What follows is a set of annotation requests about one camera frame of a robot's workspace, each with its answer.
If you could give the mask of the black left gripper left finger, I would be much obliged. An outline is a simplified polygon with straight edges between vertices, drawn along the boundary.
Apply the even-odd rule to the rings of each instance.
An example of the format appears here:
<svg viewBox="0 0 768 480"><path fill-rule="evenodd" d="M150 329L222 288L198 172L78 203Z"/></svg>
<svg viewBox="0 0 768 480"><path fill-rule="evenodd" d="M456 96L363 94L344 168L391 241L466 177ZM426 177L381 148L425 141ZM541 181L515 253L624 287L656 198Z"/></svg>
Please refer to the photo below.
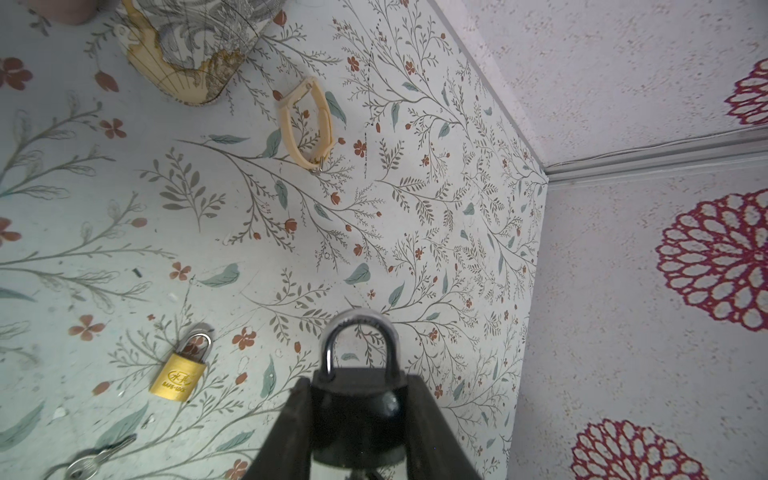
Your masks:
<svg viewBox="0 0 768 480"><path fill-rule="evenodd" d="M243 480L307 480L311 471L312 393L308 378L292 388Z"/></svg>

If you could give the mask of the black padlock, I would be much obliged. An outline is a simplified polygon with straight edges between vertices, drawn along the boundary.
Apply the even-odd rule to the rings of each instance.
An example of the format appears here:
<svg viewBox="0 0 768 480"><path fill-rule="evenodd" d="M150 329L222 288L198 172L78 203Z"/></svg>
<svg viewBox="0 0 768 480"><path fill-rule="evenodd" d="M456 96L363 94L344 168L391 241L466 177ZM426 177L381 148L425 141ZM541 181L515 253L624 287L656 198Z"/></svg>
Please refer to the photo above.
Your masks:
<svg viewBox="0 0 768 480"><path fill-rule="evenodd" d="M384 340L382 368L336 367L337 337L367 325ZM376 470L405 460L406 375L399 337L384 315L370 309L338 314L321 338L321 365L311 381L313 459L348 470Z"/></svg>

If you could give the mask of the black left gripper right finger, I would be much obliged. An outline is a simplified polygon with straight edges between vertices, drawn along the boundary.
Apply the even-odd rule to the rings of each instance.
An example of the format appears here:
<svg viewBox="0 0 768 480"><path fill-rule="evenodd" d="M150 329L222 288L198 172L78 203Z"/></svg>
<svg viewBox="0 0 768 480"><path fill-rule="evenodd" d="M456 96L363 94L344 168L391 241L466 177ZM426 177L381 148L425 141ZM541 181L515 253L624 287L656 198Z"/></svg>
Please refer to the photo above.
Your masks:
<svg viewBox="0 0 768 480"><path fill-rule="evenodd" d="M424 380L407 376L405 408L407 478L479 480Z"/></svg>

